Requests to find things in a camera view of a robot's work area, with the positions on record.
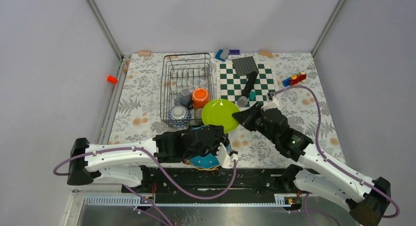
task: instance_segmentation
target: purple block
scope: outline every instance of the purple block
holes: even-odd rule
[[[238,55],[240,54],[240,50],[230,50],[230,55]]]

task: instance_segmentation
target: green plate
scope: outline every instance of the green plate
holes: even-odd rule
[[[231,132],[238,127],[238,122],[231,116],[239,112],[237,105],[228,100],[212,100],[202,109],[204,125],[223,126],[224,133]]]

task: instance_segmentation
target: green and white checkerboard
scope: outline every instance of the green and white checkerboard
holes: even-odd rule
[[[249,101],[246,107],[251,107],[256,102],[263,105],[267,102],[267,93],[275,92],[278,88],[272,65],[269,62],[261,62],[257,67],[259,75],[252,90],[256,92],[256,100]],[[241,96],[248,76],[237,76],[232,63],[217,63],[217,97],[235,103]]]

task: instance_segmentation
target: floral tablecloth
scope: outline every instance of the floral tablecloth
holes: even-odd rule
[[[160,119],[160,77],[163,57],[170,53],[152,53],[150,57],[133,54],[126,75],[126,81],[118,104],[118,110],[112,126],[109,144],[131,143],[153,138],[170,128]],[[342,163],[345,163],[337,132],[332,121],[318,73],[310,53],[274,53],[273,58],[258,53],[230,55],[227,59],[253,56],[256,61],[270,61],[275,66],[274,73],[281,81],[292,74],[305,70],[308,78],[306,85],[318,98],[322,113],[319,143],[321,147]],[[216,73],[216,63],[220,62],[211,54],[212,70]],[[317,125],[316,104],[312,95],[304,89],[292,89],[280,94],[280,109],[287,116],[289,125],[315,139]],[[239,168],[285,168],[294,163],[281,156],[274,145],[258,132],[249,132],[239,126],[229,134],[233,150],[238,151]],[[164,166],[184,167],[184,164],[164,164]]]

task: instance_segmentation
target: wire dish rack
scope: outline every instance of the wire dish rack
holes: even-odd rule
[[[190,119],[170,120],[169,112],[175,106],[175,99],[181,90],[188,88],[191,93],[197,88],[206,88],[211,100],[215,99],[209,53],[172,54],[163,58],[160,79],[160,118],[170,127],[178,122],[189,125],[202,125],[201,119],[195,119],[195,109]]]

